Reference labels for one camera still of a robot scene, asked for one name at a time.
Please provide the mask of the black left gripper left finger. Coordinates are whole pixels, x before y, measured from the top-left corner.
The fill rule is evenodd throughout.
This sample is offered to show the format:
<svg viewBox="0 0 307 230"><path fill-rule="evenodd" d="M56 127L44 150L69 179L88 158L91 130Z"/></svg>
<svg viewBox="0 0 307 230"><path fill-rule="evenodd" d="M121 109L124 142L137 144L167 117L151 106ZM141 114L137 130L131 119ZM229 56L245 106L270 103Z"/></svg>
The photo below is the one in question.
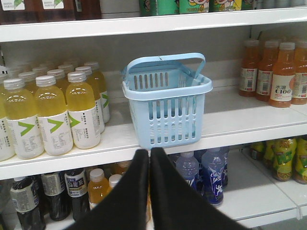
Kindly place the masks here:
<svg viewBox="0 0 307 230"><path fill-rule="evenodd" d="M148 197L149 156L136 150L132 162L112 191L67 230L144 230Z"/></svg>

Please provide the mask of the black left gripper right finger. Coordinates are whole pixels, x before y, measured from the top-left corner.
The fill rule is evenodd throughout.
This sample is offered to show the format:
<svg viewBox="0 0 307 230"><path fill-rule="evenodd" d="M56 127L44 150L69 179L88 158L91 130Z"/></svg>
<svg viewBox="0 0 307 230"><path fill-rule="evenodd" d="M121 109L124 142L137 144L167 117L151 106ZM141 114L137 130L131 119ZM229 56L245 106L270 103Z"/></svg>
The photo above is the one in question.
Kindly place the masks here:
<svg viewBox="0 0 307 230"><path fill-rule="evenodd" d="M156 230L244 230L182 178L163 148L152 148L150 198Z"/></svg>

